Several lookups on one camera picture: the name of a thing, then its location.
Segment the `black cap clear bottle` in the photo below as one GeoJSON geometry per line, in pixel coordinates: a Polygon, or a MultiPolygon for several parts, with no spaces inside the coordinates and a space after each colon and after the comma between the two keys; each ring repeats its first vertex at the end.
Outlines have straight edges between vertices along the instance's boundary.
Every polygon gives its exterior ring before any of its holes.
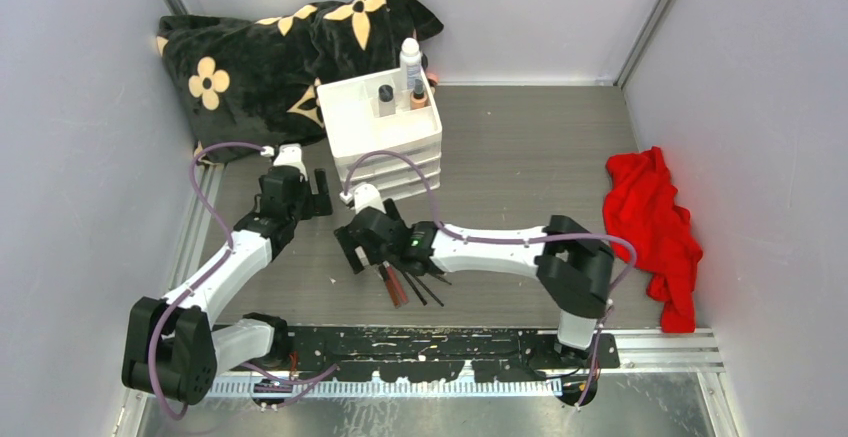
{"type": "Polygon", "coordinates": [[[378,88],[378,116],[388,117],[396,112],[394,88],[384,84],[378,88]]]}

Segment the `white spray bottle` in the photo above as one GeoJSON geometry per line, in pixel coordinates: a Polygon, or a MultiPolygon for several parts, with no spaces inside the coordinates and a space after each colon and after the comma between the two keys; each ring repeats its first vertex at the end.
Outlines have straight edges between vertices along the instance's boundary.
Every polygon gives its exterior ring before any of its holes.
{"type": "Polygon", "coordinates": [[[400,48],[399,63],[405,90],[412,90],[422,73],[423,54],[419,42],[412,37],[406,38],[400,48]]]}

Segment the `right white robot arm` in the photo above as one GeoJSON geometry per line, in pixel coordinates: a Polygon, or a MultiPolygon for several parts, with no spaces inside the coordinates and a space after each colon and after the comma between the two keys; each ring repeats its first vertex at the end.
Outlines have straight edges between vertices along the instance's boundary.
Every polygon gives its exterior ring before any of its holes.
{"type": "Polygon", "coordinates": [[[462,271],[536,279],[560,310],[555,353],[567,367],[594,353],[594,335],[606,314],[614,252],[603,237],[573,219],[551,216],[520,230],[466,229],[421,221],[407,225],[392,200],[358,210],[334,235],[352,270],[387,263],[402,274],[442,277],[462,271]]]}

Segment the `small cream box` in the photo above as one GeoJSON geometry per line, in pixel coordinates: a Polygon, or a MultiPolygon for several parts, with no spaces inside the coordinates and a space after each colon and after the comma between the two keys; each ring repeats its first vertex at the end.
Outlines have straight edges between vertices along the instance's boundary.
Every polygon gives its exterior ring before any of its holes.
{"type": "Polygon", "coordinates": [[[361,246],[356,247],[356,248],[354,249],[354,254],[355,254],[356,258],[357,258],[357,262],[360,264],[360,266],[361,266],[363,269],[368,268],[368,267],[370,267],[370,266],[371,266],[371,263],[370,263],[370,261],[369,261],[369,259],[368,259],[368,256],[367,256],[367,254],[365,253],[364,249],[363,249],[361,246]]]}

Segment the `beige foundation bottle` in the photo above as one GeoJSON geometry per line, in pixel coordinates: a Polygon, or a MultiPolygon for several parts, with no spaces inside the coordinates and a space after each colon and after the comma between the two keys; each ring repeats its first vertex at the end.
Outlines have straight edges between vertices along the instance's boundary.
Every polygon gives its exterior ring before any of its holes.
{"type": "Polygon", "coordinates": [[[427,106],[428,104],[428,94],[426,90],[427,86],[421,79],[416,79],[412,91],[410,93],[410,109],[417,110],[427,106]]]}

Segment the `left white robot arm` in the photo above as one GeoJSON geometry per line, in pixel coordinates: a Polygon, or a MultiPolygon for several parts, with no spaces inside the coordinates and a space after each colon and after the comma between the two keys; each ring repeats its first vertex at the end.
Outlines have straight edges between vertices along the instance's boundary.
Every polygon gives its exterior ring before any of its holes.
{"type": "Polygon", "coordinates": [[[230,239],[189,280],[165,296],[140,298],[128,321],[121,381],[130,389],[199,403],[215,378],[244,363],[269,370],[293,351],[287,322],[258,312],[216,322],[230,300],[293,240],[297,225],[332,212],[326,172],[273,166],[259,179],[250,212],[230,239]]]}

